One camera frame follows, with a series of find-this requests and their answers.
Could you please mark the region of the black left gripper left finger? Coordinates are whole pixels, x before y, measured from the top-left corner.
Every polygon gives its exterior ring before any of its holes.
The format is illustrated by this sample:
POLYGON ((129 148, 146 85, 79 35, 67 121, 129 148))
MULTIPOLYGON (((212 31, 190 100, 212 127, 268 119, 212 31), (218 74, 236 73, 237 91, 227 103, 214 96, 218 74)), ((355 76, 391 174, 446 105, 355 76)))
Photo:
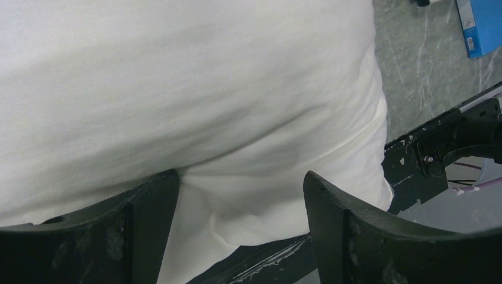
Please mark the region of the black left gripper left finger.
POLYGON ((1 282, 156 283, 179 185, 168 170, 39 225, 1 228, 1 282))

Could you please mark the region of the white pillow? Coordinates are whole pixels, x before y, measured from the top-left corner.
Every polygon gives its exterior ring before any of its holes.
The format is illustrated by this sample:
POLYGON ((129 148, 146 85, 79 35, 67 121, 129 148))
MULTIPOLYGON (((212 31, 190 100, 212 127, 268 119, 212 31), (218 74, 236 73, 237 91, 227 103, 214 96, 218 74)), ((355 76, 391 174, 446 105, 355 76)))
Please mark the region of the white pillow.
POLYGON ((371 1, 2 1, 1 225, 176 169, 160 283, 308 232, 312 170, 386 211, 371 1))

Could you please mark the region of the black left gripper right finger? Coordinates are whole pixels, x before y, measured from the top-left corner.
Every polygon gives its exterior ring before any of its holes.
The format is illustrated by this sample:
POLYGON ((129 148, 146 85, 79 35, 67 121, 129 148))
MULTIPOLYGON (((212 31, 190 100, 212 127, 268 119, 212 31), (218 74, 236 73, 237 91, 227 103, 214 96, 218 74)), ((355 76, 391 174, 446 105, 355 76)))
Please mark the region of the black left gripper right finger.
POLYGON ((500 283, 501 229, 461 234, 407 221, 314 172, 304 177, 321 283, 500 283))

